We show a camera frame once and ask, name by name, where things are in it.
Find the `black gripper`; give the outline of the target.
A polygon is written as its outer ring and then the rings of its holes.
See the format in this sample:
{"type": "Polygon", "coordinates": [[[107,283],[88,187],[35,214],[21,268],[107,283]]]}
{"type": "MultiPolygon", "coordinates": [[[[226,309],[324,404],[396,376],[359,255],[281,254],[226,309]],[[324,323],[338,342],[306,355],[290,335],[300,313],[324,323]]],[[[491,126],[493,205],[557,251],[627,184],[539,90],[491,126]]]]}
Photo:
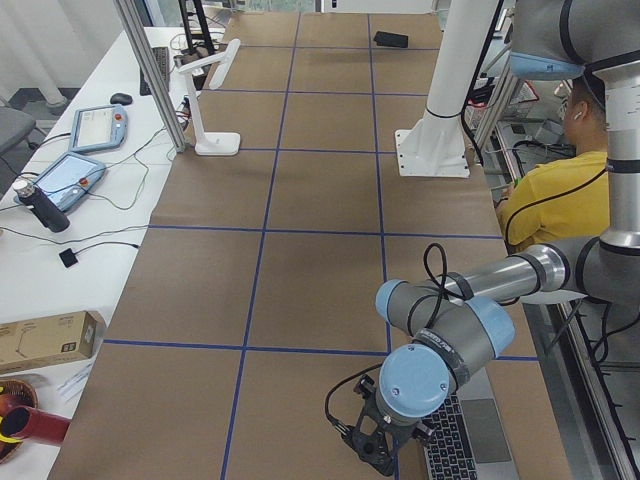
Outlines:
{"type": "Polygon", "coordinates": [[[381,475],[391,476],[399,449],[411,439],[427,446],[433,437],[433,423],[426,417],[407,417],[393,410],[368,375],[360,376],[354,392],[364,405],[354,425],[341,424],[341,437],[361,461],[381,475]]]}

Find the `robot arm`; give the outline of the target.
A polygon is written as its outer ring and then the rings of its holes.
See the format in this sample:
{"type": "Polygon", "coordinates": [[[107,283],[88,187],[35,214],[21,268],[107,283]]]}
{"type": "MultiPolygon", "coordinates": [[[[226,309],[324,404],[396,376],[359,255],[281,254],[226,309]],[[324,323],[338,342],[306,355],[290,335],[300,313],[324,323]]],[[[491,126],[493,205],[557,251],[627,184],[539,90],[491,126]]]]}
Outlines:
{"type": "Polygon", "coordinates": [[[385,476],[410,440],[433,443],[446,399],[513,341],[504,310],[553,292],[639,303],[639,5],[520,1],[509,64],[524,80],[568,80],[564,133],[573,158],[534,167],[496,214],[510,254],[466,274],[390,280],[378,313],[409,342],[355,376],[374,428],[334,422],[359,458],[385,476]]]}

